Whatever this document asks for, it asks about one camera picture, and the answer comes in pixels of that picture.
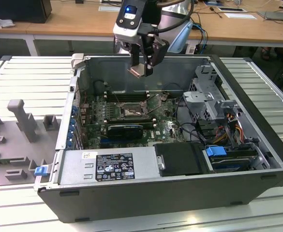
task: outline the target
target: blue cable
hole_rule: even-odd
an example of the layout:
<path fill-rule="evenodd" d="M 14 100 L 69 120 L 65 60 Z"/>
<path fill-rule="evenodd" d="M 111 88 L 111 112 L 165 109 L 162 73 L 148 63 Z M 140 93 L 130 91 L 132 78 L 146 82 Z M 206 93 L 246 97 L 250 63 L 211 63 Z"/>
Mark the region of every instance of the blue cable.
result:
<path fill-rule="evenodd" d="M 203 30 L 200 26 L 194 24 L 195 27 L 197 27 L 202 33 L 203 33 L 203 37 L 204 37 L 204 45 L 203 45 L 203 48 L 201 49 L 201 52 L 200 54 L 202 54 L 204 52 L 204 49 L 206 47 L 206 34 L 205 34 L 205 30 Z"/>

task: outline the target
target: motherboard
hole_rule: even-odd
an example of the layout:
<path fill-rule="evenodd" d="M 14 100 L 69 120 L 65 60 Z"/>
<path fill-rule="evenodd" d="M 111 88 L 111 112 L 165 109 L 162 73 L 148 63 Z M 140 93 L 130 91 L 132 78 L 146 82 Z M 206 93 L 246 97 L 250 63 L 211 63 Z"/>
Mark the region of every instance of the motherboard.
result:
<path fill-rule="evenodd" d="M 185 141 L 175 119 L 176 99 L 166 98 L 162 93 L 148 94 L 145 99 L 124 98 L 120 94 L 93 96 L 83 102 L 81 120 L 85 149 Z"/>

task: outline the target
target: power supply label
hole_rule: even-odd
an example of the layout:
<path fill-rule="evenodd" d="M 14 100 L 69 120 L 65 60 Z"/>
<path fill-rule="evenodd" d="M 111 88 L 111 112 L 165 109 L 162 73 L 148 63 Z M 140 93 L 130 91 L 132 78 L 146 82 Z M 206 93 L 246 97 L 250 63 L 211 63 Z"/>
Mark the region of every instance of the power supply label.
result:
<path fill-rule="evenodd" d="M 135 179 L 133 154 L 97 155 L 95 179 L 97 181 Z"/>

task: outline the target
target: floor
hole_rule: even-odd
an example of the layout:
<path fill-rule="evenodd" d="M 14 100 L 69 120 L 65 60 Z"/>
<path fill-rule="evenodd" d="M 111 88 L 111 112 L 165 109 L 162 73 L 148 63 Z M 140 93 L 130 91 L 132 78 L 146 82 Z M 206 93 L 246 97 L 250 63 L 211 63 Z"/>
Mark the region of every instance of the floor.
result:
<path fill-rule="evenodd" d="M 38 40 L 37 46 L 41 56 L 69 56 L 72 54 L 69 52 L 67 41 Z M 113 53 L 113 42 L 73 41 L 73 46 L 74 53 Z M 278 70 L 282 68 L 283 63 L 276 59 L 276 54 L 273 49 L 270 61 L 262 60 L 260 58 L 260 49 L 261 48 L 257 49 L 252 60 L 271 80 L 276 81 L 275 76 Z M 203 54 L 216 54 L 220 57 L 232 57 L 234 51 L 235 46 L 208 45 Z M 251 50 L 247 47 L 237 50 L 237 55 L 239 57 L 247 57 L 250 53 Z M 30 54 L 24 40 L 0 39 L 0 56 L 3 55 L 29 56 Z"/>

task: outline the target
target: blue tab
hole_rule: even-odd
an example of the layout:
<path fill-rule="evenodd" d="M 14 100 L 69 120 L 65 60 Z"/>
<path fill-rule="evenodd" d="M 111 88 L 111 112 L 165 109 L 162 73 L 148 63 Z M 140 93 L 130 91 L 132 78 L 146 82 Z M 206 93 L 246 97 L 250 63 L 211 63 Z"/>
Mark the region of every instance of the blue tab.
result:
<path fill-rule="evenodd" d="M 227 153 L 222 146 L 210 146 L 206 149 L 208 156 L 226 156 Z"/>
<path fill-rule="evenodd" d="M 42 167 L 37 167 L 36 169 L 35 169 L 35 173 L 34 173 L 34 175 L 35 176 L 46 176 L 46 175 L 48 175 L 48 173 L 46 172 L 47 171 L 47 167 L 44 167 L 44 166 L 42 166 Z"/>

